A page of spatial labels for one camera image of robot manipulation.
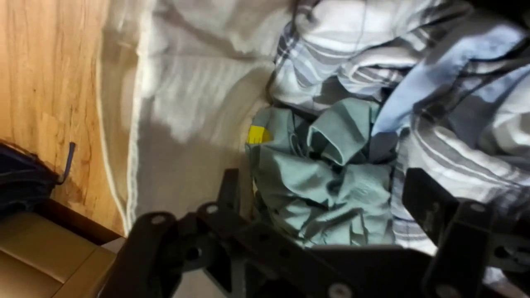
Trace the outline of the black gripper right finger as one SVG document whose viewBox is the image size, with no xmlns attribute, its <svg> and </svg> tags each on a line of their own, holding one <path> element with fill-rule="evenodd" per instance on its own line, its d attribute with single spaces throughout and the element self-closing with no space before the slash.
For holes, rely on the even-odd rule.
<svg viewBox="0 0 530 298">
<path fill-rule="evenodd" d="M 437 245 L 424 275 L 430 298 L 498 298 L 483 285 L 485 270 L 498 268 L 530 293 L 530 220 L 490 204 L 455 199 L 422 169 L 409 169 L 402 204 Z"/>
</svg>

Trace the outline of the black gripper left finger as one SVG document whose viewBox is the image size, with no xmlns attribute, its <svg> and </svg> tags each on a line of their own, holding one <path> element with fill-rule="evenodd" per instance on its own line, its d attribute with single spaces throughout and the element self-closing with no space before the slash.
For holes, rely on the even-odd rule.
<svg viewBox="0 0 530 298">
<path fill-rule="evenodd" d="M 245 224 L 238 209 L 238 171 L 227 169 L 213 202 L 182 219 L 169 212 L 139 217 L 97 298 L 172 298 L 182 275 L 197 270 L 227 298 L 251 298 L 258 275 L 233 240 Z"/>
</svg>

